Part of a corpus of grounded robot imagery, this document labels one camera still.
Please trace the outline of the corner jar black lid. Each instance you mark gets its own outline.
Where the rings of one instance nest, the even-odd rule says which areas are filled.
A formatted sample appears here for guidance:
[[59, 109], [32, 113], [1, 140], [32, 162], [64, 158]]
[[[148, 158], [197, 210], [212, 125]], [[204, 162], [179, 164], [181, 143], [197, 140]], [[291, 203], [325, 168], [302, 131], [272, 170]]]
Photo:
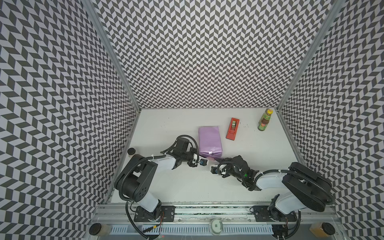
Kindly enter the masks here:
[[326, 222], [314, 223], [310, 226], [310, 232], [317, 238], [327, 238], [336, 233], [335, 227]]
[[91, 236], [105, 237], [108, 236], [112, 231], [111, 225], [94, 223], [89, 228], [89, 234]]

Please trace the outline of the red tape dispenser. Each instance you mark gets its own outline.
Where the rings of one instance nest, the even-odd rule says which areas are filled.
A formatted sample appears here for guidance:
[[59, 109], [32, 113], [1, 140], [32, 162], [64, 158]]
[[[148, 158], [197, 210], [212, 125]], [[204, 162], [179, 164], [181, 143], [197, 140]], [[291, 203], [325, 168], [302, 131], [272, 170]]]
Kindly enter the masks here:
[[227, 131], [226, 139], [234, 141], [236, 138], [237, 130], [240, 124], [240, 120], [236, 118], [231, 118], [229, 128]]

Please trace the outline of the left corner jar black lid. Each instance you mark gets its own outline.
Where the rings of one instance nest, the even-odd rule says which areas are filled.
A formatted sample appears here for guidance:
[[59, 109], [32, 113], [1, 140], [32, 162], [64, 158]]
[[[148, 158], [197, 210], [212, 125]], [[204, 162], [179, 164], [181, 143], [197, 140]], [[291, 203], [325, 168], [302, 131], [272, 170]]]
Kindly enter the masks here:
[[112, 231], [111, 225], [94, 223], [89, 228], [89, 234], [91, 236], [105, 237], [108, 236]]

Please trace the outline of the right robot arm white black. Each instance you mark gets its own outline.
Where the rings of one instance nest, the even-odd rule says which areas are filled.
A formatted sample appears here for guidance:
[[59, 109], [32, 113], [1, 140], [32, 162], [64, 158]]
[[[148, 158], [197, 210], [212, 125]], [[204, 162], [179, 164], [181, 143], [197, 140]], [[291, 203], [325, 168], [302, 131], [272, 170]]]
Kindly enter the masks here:
[[327, 205], [335, 203], [331, 181], [298, 162], [293, 162], [287, 170], [260, 172], [251, 169], [241, 156], [216, 161], [219, 164], [211, 167], [212, 174], [234, 177], [250, 192], [288, 190], [275, 195], [267, 206], [268, 216], [274, 222], [302, 209], [323, 212]]

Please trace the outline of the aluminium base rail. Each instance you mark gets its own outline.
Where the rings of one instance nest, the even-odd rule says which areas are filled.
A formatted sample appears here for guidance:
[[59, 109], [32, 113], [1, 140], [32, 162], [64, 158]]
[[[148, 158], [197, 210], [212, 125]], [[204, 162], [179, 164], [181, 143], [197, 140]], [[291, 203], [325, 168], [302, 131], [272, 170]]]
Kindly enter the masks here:
[[[208, 223], [212, 219], [220, 219], [225, 224], [257, 224], [255, 214], [251, 213], [252, 206], [263, 206], [266, 202], [259, 203], [224, 203], [224, 204], [191, 204], [191, 203], [166, 203], [165, 205], [175, 206], [173, 224], [202, 224]], [[330, 222], [340, 224], [335, 210], [326, 207], [322, 213], [313, 210], [301, 210], [301, 221], [303, 224], [315, 222]], [[94, 211], [91, 223], [104, 224], [128, 224], [129, 219], [126, 215], [125, 204], [106, 204], [100, 205]]]

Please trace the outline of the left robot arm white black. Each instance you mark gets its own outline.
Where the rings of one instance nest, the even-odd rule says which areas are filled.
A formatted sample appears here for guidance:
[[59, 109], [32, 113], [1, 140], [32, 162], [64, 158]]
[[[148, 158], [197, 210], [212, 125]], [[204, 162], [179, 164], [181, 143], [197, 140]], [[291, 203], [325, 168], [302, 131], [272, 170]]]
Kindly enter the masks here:
[[197, 141], [188, 135], [178, 136], [159, 156], [143, 157], [134, 154], [115, 180], [114, 188], [121, 200], [137, 203], [139, 212], [155, 221], [163, 215], [161, 201], [150, 192], [155, 174], [175, 170], [183, 162], [192, 168], [200, 162]]

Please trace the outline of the green sauce bottle yellow cap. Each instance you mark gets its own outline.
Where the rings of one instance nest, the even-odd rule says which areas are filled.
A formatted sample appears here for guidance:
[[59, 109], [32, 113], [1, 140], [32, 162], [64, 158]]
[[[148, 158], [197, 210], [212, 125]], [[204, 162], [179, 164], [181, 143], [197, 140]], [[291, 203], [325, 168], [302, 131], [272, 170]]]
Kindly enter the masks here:
[[265, 112], [263, 113], [262, 117], [259, 120], [259, 125], [258, 125], [259, 131], [264, 131], [267, 128], [273, 112], [274, 111], [272, 109], [265, 110]]

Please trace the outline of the pink wrapping paper sheet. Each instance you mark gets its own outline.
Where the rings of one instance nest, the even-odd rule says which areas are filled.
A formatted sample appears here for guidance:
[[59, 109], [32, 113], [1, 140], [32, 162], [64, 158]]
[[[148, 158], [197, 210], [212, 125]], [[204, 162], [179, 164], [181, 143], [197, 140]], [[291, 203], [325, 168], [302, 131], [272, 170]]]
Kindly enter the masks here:
[[199, 153], [202, 157], [221, 158], [223, 147], [218, 126], [199, 127]]

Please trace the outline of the small jar black lid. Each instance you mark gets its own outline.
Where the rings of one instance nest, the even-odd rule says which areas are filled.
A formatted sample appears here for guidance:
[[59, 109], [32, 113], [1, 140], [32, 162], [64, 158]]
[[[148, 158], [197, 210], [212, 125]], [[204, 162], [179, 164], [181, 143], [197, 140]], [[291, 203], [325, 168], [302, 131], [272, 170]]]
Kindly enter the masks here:
[[129, 158], [131, 158], [132, 156], [134, 156], [136, 154], [136, 149], [135, 148], [129, 148], [127, 150], [127, 155], [129, 156]]

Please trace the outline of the round white button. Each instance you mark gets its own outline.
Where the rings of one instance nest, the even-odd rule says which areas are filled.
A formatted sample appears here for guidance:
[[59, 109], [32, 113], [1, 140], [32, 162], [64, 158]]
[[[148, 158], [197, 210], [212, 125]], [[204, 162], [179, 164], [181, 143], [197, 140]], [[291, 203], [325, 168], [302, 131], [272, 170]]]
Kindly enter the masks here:
[[210, 222], [210, 232], [214, 236], [219, 236], [224, 230], [223, 222], [219, 219], [213, 219]]

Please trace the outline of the right corner jar black lid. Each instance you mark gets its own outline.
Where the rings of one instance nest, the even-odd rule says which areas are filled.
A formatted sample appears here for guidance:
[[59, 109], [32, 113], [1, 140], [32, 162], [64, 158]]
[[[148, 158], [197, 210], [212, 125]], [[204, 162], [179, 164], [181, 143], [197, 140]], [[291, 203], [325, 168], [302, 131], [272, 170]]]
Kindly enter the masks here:
[[326, 222], [314, 223], [310, 226], [310, 232], [317, 238], [327, 238], [336, 233], [335, 227]]

